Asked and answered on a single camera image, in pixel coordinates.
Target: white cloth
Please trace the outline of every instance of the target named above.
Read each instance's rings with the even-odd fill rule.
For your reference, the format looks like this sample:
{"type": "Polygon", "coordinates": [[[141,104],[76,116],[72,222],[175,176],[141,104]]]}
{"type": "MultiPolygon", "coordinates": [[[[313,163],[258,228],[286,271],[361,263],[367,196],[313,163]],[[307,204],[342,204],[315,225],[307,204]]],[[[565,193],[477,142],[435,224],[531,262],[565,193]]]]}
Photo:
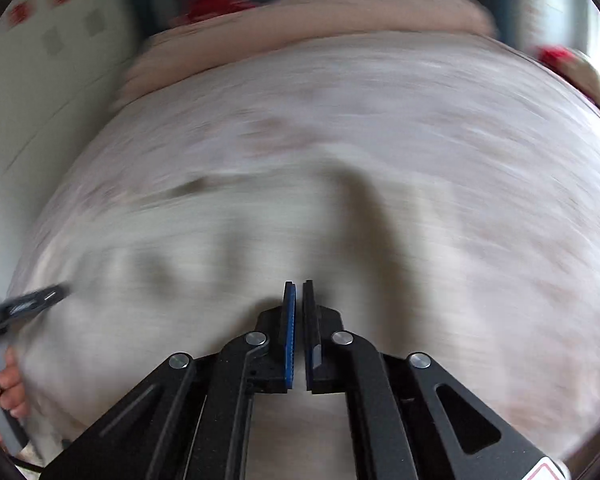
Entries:
{"type": "MultiPolygon", "coordinates": [[[[348,328],[430,352],[564,456],[600,421],[600,114],[494,41],[437,33],[313,40],[141,98],[21,260],[14,292],[75,289],[20,334],[34,404],[73,437],[309,278],[348,328]]],[[[250,475],[350,478],[344,411],[301,378],[258,400],[250,475]]]]}

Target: warning label sticker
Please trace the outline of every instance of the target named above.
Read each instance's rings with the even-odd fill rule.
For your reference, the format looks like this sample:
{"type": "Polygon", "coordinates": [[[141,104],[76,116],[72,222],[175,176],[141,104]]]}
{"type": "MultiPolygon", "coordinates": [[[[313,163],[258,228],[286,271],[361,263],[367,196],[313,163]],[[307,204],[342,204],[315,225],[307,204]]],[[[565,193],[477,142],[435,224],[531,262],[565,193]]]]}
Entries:
{"type": "Polygon", "coordinates": [[[522,480],[564,480],[564,475],[550,458],[544,457],[522,480]]]}

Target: triangular cutout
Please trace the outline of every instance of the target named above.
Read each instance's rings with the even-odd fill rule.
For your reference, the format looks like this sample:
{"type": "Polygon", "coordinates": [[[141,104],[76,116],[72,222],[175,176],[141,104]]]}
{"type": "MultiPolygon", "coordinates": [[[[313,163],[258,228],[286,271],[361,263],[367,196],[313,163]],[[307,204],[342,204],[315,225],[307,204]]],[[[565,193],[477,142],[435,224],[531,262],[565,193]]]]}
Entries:
{"type": "Polygon", "coordinates": [[[436,388],[436,393],[465,453],[475,454],[501,439],[502,434],[498,428],[478,413],[451,386],[442,384],[436,388]]]}

